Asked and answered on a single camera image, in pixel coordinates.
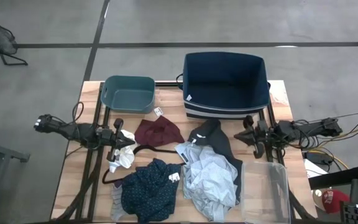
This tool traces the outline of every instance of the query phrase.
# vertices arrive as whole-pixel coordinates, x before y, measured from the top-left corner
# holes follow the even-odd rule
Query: gray shirt
[[[233,180],[237,169],[210,146],[190,142],[175,147],[182,159],[183,193],[209,221],[224,222],[227,211],[236,204]]]

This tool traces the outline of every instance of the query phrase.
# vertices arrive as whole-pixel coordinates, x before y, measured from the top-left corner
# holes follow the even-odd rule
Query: dark blue cloth
[[[139,223],[160,222],[175,211],[179,181],[172,183],[169,175],[180,174],[179,164],[166,164],[153,159],[147,167],[136,167],[136,172],[122,181],[122,208],[136,214]]]

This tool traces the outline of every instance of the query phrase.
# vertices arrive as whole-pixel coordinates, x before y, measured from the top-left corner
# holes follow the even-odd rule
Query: clear plastic bin
[[[243,165],[241,215],[245,223],[291,223],[285,167],[273,162]]]

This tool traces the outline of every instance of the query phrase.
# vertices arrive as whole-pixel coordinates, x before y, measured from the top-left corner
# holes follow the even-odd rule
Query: maroon cloth
[[[172,142],[185,142],[180,135],[179,128],[163,116],[160,116],[155,121],[143,119],[135,132],[135,140],[138,144],[153,147],[163,146]]]

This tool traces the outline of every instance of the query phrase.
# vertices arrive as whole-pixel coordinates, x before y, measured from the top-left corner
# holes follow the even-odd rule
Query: navy fabric storage bin
[[[187,54],[180,88],[191,118],[242,119],[270,100],[265,62],[247,54]]]

